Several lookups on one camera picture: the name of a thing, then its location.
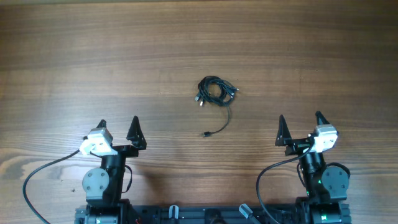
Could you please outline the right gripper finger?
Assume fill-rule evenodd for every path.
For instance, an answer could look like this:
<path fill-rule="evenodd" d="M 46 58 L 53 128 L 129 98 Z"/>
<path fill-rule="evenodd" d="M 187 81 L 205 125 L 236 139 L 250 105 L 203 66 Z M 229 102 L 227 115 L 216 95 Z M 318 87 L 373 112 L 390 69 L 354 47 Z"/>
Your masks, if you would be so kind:
<path fill-rule="evenodd" d="M 288 146 L 292 143 L 292 137 L 284 116 L 279 116 L 279 128 L 275 140 L 275 146 Z"/>
<path fill-rule="evenodd" d="M 316 119 L 317 119 L 317 125 L 327 125 L 330 124 L 330 122 L 323 116 L 323 114 L 321 113 L 321 111 L 317 111 L 315 113 Z"/>

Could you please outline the black USB cable thin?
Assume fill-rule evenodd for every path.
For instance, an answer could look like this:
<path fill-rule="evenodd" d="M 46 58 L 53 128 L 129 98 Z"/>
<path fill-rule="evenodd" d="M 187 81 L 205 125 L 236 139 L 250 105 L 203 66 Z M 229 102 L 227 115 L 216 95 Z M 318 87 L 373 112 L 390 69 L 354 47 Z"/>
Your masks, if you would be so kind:
<path fill-rule="evenodd" d="M 220 94 L 218 96 L 210 94 L 210 85 L 217 85 L 219 87 Z M 238 90 L 239 89 L 233 86 L 230 82 L 221 79 L 220 77 L 207 76 L 198 84 L 198 94 L 195 97 L 195 101 L 202 99 L 203 101 L 214 103 L 219 106 L 229 106 Z"/>

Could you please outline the black USB cable long tail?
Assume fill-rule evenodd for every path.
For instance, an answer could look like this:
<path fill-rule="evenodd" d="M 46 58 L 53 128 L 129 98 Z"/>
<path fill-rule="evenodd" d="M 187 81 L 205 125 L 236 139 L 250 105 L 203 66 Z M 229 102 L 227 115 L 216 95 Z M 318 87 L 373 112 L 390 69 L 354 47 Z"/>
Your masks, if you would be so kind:
<path fill-rule="evenodd" d="M 231 120 L 231 110 L 230 110 L 228 105 L 223 105 L 223 107 L 225 107 L 226 111 L 227 111 L 227 119 L 226 119 L 225 124 L 217 131 L 205 131 L 205 132 L 203 132 L 201 134 L 201 136 L 203 138 L 207 138 L 207 137 L 210 137 L 210 136 L 212 136 L 214 134 L 220 133 L 222 130 L 224 130 L 227 127 L 227 125 L 229 125 L 229 122 Z"/>

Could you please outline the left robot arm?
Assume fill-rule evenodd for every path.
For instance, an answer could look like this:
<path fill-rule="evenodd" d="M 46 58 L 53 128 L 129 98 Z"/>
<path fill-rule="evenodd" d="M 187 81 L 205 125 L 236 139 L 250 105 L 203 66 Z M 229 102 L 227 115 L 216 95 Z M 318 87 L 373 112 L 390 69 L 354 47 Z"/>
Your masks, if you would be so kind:
<path fill-rule="evenodd" d="M 134 210 L 128 199 L 122 199 L 123 179 L 129 157 L 138 157 L 147 143 L 134 116 L 127 132 L 127 145 L 114 146 L 113 137 L 101 120 L 96 128 L 90 130 L 80 146 L 84 155 L 94 155 L 101 159 L 99 168 L 89 170 L 83 177 L 87 205 L 76 209 L 75 224 L 125 224 L 141 223 L 140 215 Z"/>

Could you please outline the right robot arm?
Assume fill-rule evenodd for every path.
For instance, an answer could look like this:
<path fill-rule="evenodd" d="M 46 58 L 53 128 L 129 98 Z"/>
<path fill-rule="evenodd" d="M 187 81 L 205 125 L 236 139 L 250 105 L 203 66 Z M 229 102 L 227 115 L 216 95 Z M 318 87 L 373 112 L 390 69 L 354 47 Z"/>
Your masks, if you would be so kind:
<path fill-rule="evenodd" d="M 338 131 L 320 111 L 315 113 L 317 125 L 306 138 L 293 139 L 285 118 L 279 116 L 276 146 L 285 146 L 286 156 L 298 156 L 306 197 L 295 202 L 294 222 L 326 224 L 351 223 L 347 199 L 350 171 L 337 162 L 326 163 L 323 153 L 332 149 Z"/>

